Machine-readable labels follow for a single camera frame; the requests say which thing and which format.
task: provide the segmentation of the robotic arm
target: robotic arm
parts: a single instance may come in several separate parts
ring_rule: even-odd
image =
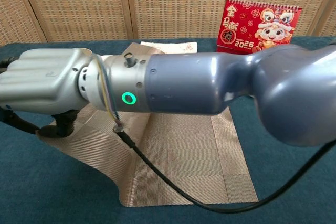
[[[91,56],[84,48],[24,52],[0,74],[0,114],[27,111],[69,123],[89,102],[105,110]],[[287,44],[246,56],[134,52],[103,59],[118,111],[215,115],[252,95],[276,139],[313,146],[336,138],[336,44],[315,51]]]

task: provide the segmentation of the white napkin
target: white napkin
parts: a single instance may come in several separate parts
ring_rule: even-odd
[[[197,42],[187,43],[151,43],[142,41],[141,45],[154,47],[163,51],[165,54],[182,54],[197,52]]]

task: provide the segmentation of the green led ring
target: green led ring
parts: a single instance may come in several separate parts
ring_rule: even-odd
[[[127,96],[127,95],[129,95],[129,96],[132,98],[132,101],[131,101],[131,102],[128,102],[128,101],[126,100],[126,96]],[[122,101],[123,101],[124,103],[126,103],[127,105],[133,105],[133,104],[135,104],[135,103],[137,102],[137,98],[136,98],[136,96],[135,96],[133,93],[131,93],[131,92],[125,92],[124,94],[122,94],[121,99],[122,99]]]

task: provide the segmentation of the red calendar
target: red calendar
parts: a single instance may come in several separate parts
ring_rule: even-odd
[[[217,51],[245,55],[288,44],[301,11],[299,6],[226,0]]]

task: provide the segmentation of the beige wall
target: beige wall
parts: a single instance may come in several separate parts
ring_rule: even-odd
[[[0,45],[217,37],[224,1],[0,0]],[[296,36],[336,36],[336,0],[254,1],[302,6]]]

